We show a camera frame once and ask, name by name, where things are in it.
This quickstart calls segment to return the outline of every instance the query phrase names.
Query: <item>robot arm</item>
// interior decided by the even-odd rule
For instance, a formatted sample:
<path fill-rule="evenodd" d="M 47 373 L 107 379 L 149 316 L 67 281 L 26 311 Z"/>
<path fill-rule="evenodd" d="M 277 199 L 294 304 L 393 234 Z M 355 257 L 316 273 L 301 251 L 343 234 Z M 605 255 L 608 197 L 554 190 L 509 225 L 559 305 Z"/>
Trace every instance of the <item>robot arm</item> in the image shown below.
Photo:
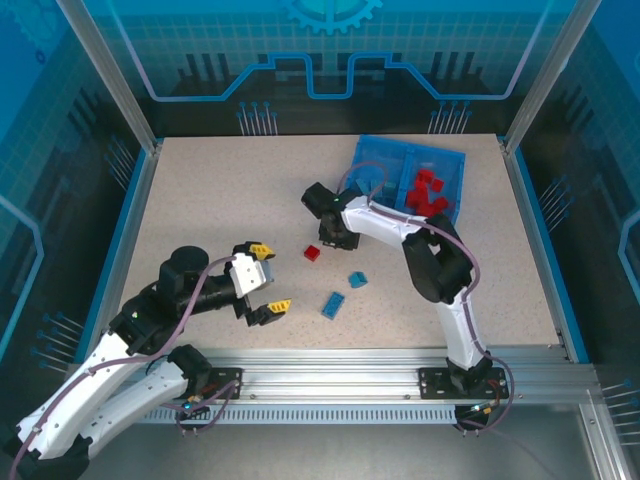
<path fill-rule="evenodd" d="M 461 393 L 468 394 L 492 366 L 474 345 L 462 305 L 462 295 L 471 283 L 472 265 L 451 242 L 416 225 L 426 222 L 459 239 L 447 218 L 402 214 L 375 202 L 369 204 L 365 195 L 353 190 L 335 194 L 320 183 L 306 190 L 302 203 L 320 220 L 320 240 L 325 245 L 353 250 L 362 234 L 404 253 L 414 287 L 438 311 L 452 382 Z M 468 309 L 477 331 L 470 305 Z"/>
<path fill-rule="evenodd" d="M 232 259 L 225 264 L 223 275 L 206 278 L 192 313 L 217 310 L 230 305 L 233 306 L 236 317 L 245 317 L 249 326 L 266 325 L 281 318 L 288 311 L 291 300 L 262 305 L 254 310 L 248 299 L 249 293 L 264 288 L 273 281 L 268 260 L 274 256 L 269 247 L 258 242 L 246 242 L 236 246 Z M 144 359 L 158 353 L 172 337 L 192 297 L 198 278 L 208 263 L 208 255 L 200 248 L 182 247 L 174 251 L 171 258 L 161 265 L 158 281 L 147 286 L 123 305 L 120 313 L 109 324 L 109 330 L 102 336 L 98 346 L 76 372 L 49 400 L 25 417 L 17 425 L 16 431 L 5 432 L 2 435 L 3 438 L 0 440 L 4 450 L 16 456 L 29 435 L 32 432 L 36 433 L 23 459 L 31 465 L 21 469 L 24 478 L 41 478 L 37 476 L 40 474 L 38 472 L 44 472 L 46 478 L 59 478 L 50 475 L 51 468 L 69 462 L 76 464 L 75 459 L 78 456 L 82 457 L 87 448 L 88 456 L 92 456 L 140 415 L 160 403 L 175 398 L 178 396 L 176 393 L 184 392 L 189 384 L 185 384 L 185 378 L 190 378 L 191 373 L 176 367 L 180 366 L 180 357 L 175 354 L 182 348 L 179 347 L 171 354 L 176 359 L 175 365 L 174 362 L 166 362 L 161 367 L 166 375 L 161 372 L 159 377 L 155 375 L 148 380 L 145 379 L 142 384 L 131 387 L 103 405 L 122 382 L 145 363 Z M 131 357 L 139 357 L 140 362 L 92 370 L 105 362 Z M 86 372 L 93 373 L 60 399 L 60 393 Z M 166 385 L 147 385 L 158 378 L 168 380 Z M 197 392 L 198 386 L 191 385 L 191 389 Z M 36 428 L 54 400 L 58 403 L 50 412 L 48 420 L 40 428 Z"/>

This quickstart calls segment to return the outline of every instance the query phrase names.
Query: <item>blue plastic bin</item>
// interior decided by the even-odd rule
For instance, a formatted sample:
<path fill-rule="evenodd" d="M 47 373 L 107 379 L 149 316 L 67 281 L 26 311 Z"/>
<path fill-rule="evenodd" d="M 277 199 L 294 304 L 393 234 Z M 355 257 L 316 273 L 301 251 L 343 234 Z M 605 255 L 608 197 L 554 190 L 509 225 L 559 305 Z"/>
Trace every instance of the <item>blue plastic bin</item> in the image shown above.
<path fill-rule="evenodd" d="M 405 206 L 407 193 L 413 190 L 418 170 L 427 169 L 444 182 L 440 193 L 429 192 L 429 200 L 446 197 L 449 207 L 444 214 L 455 225 L 462 199 L 462 180 L 464 174 L 464 153 L 425 147 L 413 143 L 399 142 L 370 135 L 360 136 L 352 165 L 362 162 L 378 162 L 387 167 L 387 188 L 375 197 L 375 201 L 400 212 L 415 214 Z M 359 189 L 364 194 L 383 181 L 382 171 L 373 166 L 355 170 L 347 180 L 347 186 Z"/>

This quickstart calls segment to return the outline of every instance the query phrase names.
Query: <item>enclosure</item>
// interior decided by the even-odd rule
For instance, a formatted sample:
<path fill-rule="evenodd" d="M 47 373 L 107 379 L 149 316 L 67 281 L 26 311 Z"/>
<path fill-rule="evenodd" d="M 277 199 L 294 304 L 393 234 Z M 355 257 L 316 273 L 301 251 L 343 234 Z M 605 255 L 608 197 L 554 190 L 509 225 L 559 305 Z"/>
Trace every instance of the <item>enclosure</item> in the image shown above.
<path fill-rule="evenodd" d="M 213 260 L 259 241 L 275 282 L 251 301 L 290 298 L 287 314 L 248 328 L 215 310 L 178 339 L 242 369 L 220 425 L 182 439 L 155 408 L 83 479 L 637 477 L 637 2 L 3 9 L 3 422 L 42 405 L 175 249 Z M 365 236 L 323 246 L 300 201 L 371 159 L 388 177 L 361 169 L 350 187 L 384 184 L 376 201 L 422 215 L 413 182 L 433 170 L 431 200 L 478 259 L 479 332 L 515 379 L 499 435 L 461 438 L 449 420 L 471 401 L 422 395 L 418 369 L 445 367 L 447 342 L 402 253 Z"/>

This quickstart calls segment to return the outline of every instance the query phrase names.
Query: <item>blue edge trim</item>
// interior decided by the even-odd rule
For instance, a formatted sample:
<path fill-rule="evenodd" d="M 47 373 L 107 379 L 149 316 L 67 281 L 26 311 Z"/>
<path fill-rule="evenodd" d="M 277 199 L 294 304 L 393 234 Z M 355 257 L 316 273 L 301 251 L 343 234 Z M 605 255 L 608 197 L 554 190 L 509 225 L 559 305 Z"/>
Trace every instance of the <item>blue edge trim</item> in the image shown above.
<path fill-rule="evenodd" d="M 575 349 L 576 356 L 578 357 L 576 361 L 578 363 L 589 363 L 589 355 L 587 354 L 587 349 L 584 346 L 580 327 L 578 326 L 578 321 L 576 320 L 573 307 L 571 306 L 571 301 L 569 300 L 569 293 L 567 292 L 567 287 L 564 283 L 564 279 L 562 278 L 562 273 L 560 272 L 560 266 L 558 265 L 558 259 L 556 258 L 556 253 L 551 243 L 551 237 L 549 236 L 549 232 L 547 231 L 547 227 L 544 223 L 542 211 L 538 204 L 538 197 L 536 196 L 535 190 L 533 189 L 533 183 L 531 182 L 531 177 L 529 176 L 529 170 L 527 169 L 524 156 L 522 155 L 522 151 L 519 147 L 516 149 L 515 153 L 518 168 L 520 169 L 520 173 L 524 181 L 524 187 L 527 191 L 531 208 L 533 209 L 533 216 L 536 220 L 538 230 L 540 231 L 544 252 L 549 260 L 551 275 L 553 276 L 555 287 L 558 292 L 558 296 L 560 297 L 560 304 L 562 305 L 562 310 L 564 311 L 564 315 L 567 320 L 567 327 L 569 328 L 568 334 L 571 337 L 568 340 L 573 343 L 573 348 Z"/>
<path fill-rule="evenodd" d="M 118 251 L 118 248 L 122 243 L 122 233 L 124 231 L 124 226 L 127 223 L 127 218 L 129 218 L 129 213 L 131 212 L 133 195 L 135 194 L 136 188 L 138 187 L 138 182 L 140 181 L 142 167 L 146 162 L 147 155 L 144 150 L 140 150 L 138 160 L 136 161 L 136 166 L 133 170 L 133 175 L 131 176 L 131 182 L 129 182 L 129 188 L 127 190 L 127 194 L 124 197 L 122 209 L 120 210 L 118 223 L 116 223 L 116 228 L 113 232 L 113 237 L 111 238 L 111 244 L 109 245 L 107 258 L 105 259 L 104 266 L 102 267 L 102 273 L 100 274 L 100 279 L 98 280 L 96 293 L 93 296 L 93 301 L 91 302 L 91 307 L 89 308 L 87 322 L 85 323 L 82 337 L 80 337 L 80 342 L 78 343 L 78 349 L 76 350 L 76 355 L 74 358 L 74 361 L 76 363 L 82 363 L 85 361 L 85 356 L 87 354 L 87 350 L 89 349 L 89 342 L 91 341 L 93 331 L 96 328 L 96 322 L 98 321 L 98 310 L 100 309 L 100 304 L 102 303 L 104 292 L 107 288 L 107 281 L 109 280 L 109 276 L 111 275 L 111 272 L 113 270 L 116 252 Z"/>

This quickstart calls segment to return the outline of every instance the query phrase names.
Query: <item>table surface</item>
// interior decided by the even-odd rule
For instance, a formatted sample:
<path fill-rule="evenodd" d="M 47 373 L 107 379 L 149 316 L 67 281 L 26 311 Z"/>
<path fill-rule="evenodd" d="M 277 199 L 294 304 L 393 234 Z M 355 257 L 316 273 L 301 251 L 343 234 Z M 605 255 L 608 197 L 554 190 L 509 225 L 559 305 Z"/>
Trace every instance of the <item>table surface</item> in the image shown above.
<path fill-rule="evenodd" d="M 494 135 L 389 135 L 466 154 L 456 229 L 481 266 L 472 296 L 489 345 L 557 344 L 558 338 Z M 210 258 L 257 240 L 271 246 L 274 284 L 250 295 L 257 307 L 292 298 L 289 313 L 248 328 L 231 308 L 190 319 L 179 343 L 200 348 L 412 348 L 445 345 L 435 308 L 413 288 L 404 255 L 361 237 L 353 252 L 322 247 L 318 221 L 300 202 L 316 181 L 329 188 L 349 168 L 358 136 L 168 138 L 130 264 L 123 300 L 155 281 L 183 245 Z M 315 263 L 303 256 L 320 247 Z M 362 271 L 369 283 L 352 289 Z M 336 318 L 320 312 L 346 296 Z"/>

